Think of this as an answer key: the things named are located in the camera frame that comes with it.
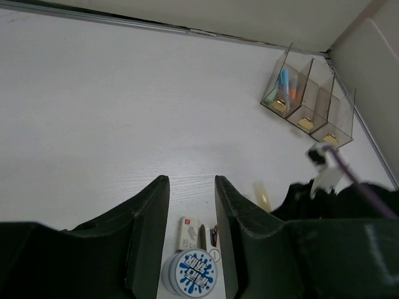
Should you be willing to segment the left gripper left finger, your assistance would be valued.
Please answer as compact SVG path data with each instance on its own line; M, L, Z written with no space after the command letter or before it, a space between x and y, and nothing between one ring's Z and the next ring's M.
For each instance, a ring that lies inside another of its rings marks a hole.
M72 230L37 222L1 224L2 298L155 298L170 181Z

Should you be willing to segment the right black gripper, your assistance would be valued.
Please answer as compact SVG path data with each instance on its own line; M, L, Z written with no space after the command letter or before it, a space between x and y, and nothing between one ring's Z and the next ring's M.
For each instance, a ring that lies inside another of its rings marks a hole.
M313 184L295 183L288 188L282 204L271 214L282 221L304 219L382 219L385 216L361 193L358 186L351 184L340 192L327 193L318 189L311 198Z

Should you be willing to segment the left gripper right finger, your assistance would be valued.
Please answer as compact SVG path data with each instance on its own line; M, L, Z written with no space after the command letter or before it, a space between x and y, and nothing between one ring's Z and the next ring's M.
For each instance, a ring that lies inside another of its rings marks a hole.
M215 178L228 298L397 298L398 220L282 221Z

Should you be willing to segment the orange highlighter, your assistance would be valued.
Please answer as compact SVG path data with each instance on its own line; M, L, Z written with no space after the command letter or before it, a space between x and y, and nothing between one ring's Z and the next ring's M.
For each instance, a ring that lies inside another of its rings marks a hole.
M290 94L289 95L294 100L296 99L296 95L297 95L298 79L299 79L298 74L294 74L293 77L291 78L290 82L289 82L289 87L290 87Z

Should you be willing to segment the blue highlighter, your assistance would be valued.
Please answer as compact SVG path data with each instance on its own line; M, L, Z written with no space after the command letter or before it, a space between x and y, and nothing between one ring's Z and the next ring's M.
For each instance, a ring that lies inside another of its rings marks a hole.
M289 94L290 92L289 80L289 69L283 68L279 76L279 84L280 89L286 94Z

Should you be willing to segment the yellow highlighter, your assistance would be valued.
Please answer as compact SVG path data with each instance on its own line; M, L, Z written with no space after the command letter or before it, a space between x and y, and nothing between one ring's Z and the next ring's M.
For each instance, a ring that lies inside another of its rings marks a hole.
M271 212L271 204L269 202L269 198L263 183L261 181L255 182L253 184L253 189L257 205L266 212Z

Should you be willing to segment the green highlighter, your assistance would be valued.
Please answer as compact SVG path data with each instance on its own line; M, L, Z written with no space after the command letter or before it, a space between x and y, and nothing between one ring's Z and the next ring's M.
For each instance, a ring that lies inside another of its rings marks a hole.
M267 105L270 105L270 104L275 100L275 97L276 97L278 91L279 91L279 89L276 88L276 87L274 87L274 88L265 96L264 102L265 102Z

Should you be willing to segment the pink mini stapler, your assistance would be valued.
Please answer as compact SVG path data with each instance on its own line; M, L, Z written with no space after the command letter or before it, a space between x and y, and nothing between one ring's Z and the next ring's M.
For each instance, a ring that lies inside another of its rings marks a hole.
M205 224L201 224L199 232L200 248L207 251L215 263L221 263L218 225L208 227Z

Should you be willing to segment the right clear organizer bin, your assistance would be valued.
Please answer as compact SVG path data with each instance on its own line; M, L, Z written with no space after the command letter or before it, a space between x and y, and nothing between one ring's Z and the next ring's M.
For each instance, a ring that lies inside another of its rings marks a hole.
M353 140L353 119L357 89L335 73L327 110L326 123L311 133L311 137L336 148Z

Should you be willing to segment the clear organizer bin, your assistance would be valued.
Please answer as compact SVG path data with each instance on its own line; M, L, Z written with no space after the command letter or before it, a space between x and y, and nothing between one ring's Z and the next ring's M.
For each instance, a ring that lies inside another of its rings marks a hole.
M274 65L261 105L283 119L302 105L314 58L291 43Z
M311 137L336 148L353 140L353 119L357 89L335 73L327 110L326 123L311 133Z
M298 74L296 97L292 99L287 120L313 134L327 123L330 108L334 72L324 62L313 58Z

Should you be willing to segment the right blue slime jar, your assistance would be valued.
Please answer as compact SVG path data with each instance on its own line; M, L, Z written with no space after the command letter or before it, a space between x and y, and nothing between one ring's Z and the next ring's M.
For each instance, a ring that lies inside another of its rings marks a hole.
M213 291L218 269L207 251L182 250L164 263L161 277L170 293L182 298L203 298Z

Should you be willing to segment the white staple box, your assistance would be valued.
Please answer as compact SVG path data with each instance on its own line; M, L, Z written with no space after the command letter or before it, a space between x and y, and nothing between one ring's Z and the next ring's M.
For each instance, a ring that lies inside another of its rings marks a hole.
M177 249L188 250L198 247L200 222L198 219L182 217L178 227Z

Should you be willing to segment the middle clear organizer bin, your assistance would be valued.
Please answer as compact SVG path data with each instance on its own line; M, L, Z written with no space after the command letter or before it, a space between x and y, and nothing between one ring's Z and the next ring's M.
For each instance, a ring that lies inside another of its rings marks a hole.
M287 120L313 134L327 123L330 108L334 72L324 62L313 58L298 74L296 97L292 99Z

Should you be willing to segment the left clear organizer bin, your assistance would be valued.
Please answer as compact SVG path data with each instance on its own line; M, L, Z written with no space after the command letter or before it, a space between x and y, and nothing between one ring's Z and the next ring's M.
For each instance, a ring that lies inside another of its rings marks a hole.
M274 65L261 105L283 119L302 105L314 58L291 43Z

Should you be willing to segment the aluminium rail back edge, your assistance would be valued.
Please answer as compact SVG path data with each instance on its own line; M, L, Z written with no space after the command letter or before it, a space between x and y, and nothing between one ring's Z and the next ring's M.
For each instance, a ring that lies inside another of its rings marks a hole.
M116 17L112 14L106 16L91 13L87 9L78 11L69 9L61 4L49 4L44 1L1 1L1 50L5 50L7 45L11 45L6 39L16 38L17 36L27 37L28 35L31 35L28 38L29 41L37 38L50 49L55 49L55 45L67 47L77 45L79 42L81 45L78 48L82 49L84 45L89 45L89 42L84 41L84 37L87 37L89 41L97 39L97 45L101 47L105 46L106 41L127 45L129 41L139 41L139 31L218 40L281 51L290 49L298 54L303 53L313 57L329 58L326 53L303 50L294 44L288 46L272 45L197 29L184 29L179 26L164 26L146 21L134 21Z

